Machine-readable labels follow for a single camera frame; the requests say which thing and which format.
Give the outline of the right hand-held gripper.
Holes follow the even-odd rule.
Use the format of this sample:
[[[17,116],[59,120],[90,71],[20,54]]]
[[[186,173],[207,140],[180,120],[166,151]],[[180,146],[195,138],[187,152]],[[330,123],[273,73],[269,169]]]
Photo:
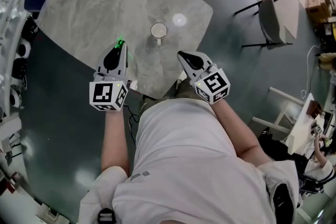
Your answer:
[[[191,80],[191,86],[195,93],[209,104],[214,104],[229,95],[230,82],[222,68],[218,68],[216,72],[196,79],[194,69],[204,69],[206,64],[211,65],[209,57],[198,51],[180,50],[177,57],[183,66],[184,71]]]

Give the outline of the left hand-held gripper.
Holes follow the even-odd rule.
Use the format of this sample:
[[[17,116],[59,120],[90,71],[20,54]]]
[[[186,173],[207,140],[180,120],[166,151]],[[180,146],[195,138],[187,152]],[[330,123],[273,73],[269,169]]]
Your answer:
[[[125,74],[128,67],[126,47],[117,42],[107,48],[98,59],[99,72],[109,72],[118,67],[118,74]],[[120,111],[128,94],[125,77],[116,78],[96,72],[89,83],[89,103],[99,111]]]

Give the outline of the green plastic stirrer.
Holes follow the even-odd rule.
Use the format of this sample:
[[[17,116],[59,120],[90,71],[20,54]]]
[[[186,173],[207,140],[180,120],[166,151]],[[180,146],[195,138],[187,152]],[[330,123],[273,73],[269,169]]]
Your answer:
[[[126,47],[127,58],[130,59],[130,60],[133,60],[133,56],[132,56],[132,54],[129,50],[129,46],[127,45],[127,43],[123,39],[123,36],[121,35],[117,38],[117,44],[115,45],[115,48],[117,48],[119,51],[121,51],[123,47]]]

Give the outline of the white mug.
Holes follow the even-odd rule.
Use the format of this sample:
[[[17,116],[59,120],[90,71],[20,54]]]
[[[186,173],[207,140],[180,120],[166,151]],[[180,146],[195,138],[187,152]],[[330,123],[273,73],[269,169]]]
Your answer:
[[[156,44],[161,46],[162,39],[167,35],[167,27],[164,23],[157,22],[151,26],[151,35],[156,40]]]

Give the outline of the person's left forearm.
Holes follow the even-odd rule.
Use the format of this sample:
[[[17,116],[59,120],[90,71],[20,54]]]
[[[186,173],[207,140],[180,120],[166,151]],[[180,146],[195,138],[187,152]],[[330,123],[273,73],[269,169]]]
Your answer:
[[[114,166],[121,167],[129,176],[130,163],[122,110],[106,112],[101,170],[104,171]]]

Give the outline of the black shoulder pad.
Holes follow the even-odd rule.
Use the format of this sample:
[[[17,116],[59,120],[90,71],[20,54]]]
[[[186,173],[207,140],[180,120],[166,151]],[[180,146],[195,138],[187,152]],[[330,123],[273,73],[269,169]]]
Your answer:
[[[271,201],[277,224],[292,224],[295,208],[286,184],[275,188]]]

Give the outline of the person's right forearm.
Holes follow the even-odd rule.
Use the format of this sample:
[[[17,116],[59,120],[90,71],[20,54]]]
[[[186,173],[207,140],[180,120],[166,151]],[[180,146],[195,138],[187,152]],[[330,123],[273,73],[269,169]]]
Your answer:
[[[224,99],[211,107],[239,158],[256,167],[272,161],[261,148],[256,135]]]

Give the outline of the person's right hand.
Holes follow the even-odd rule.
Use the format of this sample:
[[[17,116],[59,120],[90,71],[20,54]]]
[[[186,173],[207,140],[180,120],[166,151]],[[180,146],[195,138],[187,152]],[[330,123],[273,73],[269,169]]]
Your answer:
[[[215,63],[209,65],[207,69],[201,74],[201,78],[204,78],[208,76],[209,74],[216,72],[218,70],[218,67]]]

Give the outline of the person's olive shorts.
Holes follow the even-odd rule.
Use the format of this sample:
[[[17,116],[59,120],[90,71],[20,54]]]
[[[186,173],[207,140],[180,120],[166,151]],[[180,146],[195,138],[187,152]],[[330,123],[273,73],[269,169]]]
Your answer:
[[[165,96],[160,99],[153,99],[147,95],[143,95],[140,102],[139,117],[149,109],[150,107],[170,99],[195,99],[203,100],[199,95],[195,93],[194,88],[190,85],[190,79],[184,79],[181,82],[175,82],[173,86],[168,90]]]

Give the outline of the grey chair with black legs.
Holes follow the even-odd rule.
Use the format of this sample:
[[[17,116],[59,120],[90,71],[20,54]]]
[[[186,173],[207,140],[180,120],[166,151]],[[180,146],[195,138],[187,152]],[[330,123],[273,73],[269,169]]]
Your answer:
[[[293,45],[292,42],[286,41],[286,28],[280,23],[280,19],[276,13],[276,1],[278,0],[258,1],[233,13],[235,16],[241,12],[251,9],[252,7],[258,6],[258,11],[255,12],[254,15],[258,15],[260,28],[265,38],[265,42],[261,44],[242,45],[242,48],[266,47],[268,50],[272,50],[286,45]]]

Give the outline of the person's white t-shirt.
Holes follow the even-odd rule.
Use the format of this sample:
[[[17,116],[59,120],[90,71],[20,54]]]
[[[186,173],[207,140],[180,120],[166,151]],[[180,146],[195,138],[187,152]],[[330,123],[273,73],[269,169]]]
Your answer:
[[[80,202],[78,224],[277,224],[272,197],[286,184],[295,213],[293,161],[258,167],[236,155],[210,104],[170,99],[147,109],[132,173],[101,172]]]

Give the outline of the white equipment shelf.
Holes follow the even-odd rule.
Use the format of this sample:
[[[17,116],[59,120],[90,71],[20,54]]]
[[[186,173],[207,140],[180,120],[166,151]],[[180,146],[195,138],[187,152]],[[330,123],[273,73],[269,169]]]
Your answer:
[[[0,120],[21,106],[30,43],[22,37],[31,13],[25,0],[0,0]]]

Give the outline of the white desk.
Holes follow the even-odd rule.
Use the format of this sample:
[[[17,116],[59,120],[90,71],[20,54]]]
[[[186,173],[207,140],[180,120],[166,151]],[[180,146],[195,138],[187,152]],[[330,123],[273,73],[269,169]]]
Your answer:
[[[313,140],[311,126],[316,123],[320,126],[322,134],[326,137],[331,137],[335,127],[335,115],[332,112],[325,111],[321,108],[321,112],[314,119],[307,114],[311,101],[314,97],[311,93],[308,94],[306,101],[297,117],[291,132],[286,139],[286,146],[289,154],[301,154],[311,156],[313,150]]]

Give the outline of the cardboard box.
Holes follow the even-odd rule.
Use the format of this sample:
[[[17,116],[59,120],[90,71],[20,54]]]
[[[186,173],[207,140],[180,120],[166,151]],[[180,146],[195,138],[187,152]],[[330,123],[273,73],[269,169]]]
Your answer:
[[[334,0],[306,0],[306,12],[315,24],[326,22],[336,12]]]

